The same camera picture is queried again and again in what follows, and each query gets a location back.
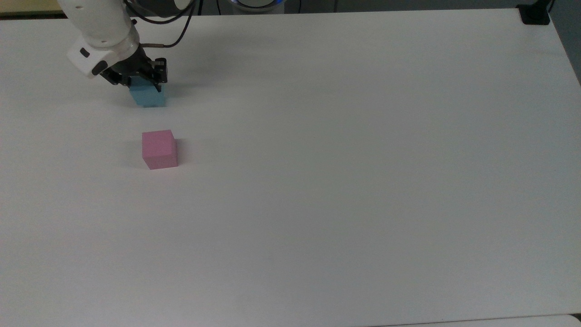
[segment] block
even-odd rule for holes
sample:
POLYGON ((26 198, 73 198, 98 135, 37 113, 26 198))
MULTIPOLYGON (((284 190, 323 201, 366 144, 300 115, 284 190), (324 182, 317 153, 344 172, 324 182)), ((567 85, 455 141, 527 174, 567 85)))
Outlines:
POLYGON ((162 91, 157 92, 153 84, 141 77, 134 76, 131 78, 129 93, 138 105, 148 108, 166 105, 165 85, 162 84, 162 91))
POLYGON ((171 130, 142 133, 141 157, 149 169, 177 167, 177 143, 171 130))

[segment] table surface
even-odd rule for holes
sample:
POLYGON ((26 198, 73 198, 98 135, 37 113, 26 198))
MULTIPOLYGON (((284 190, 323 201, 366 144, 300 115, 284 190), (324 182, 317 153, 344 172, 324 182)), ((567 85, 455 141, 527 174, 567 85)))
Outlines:
MULTIPOLYGON (((139 22, 142 42, 182 24, 139 22)), ((194 17, 167 107, 0 22, 4 326, 355 327, 581 308, 581 88, 515 9, 194 17), (171 129, 180 166, 147 170, 171 129)))

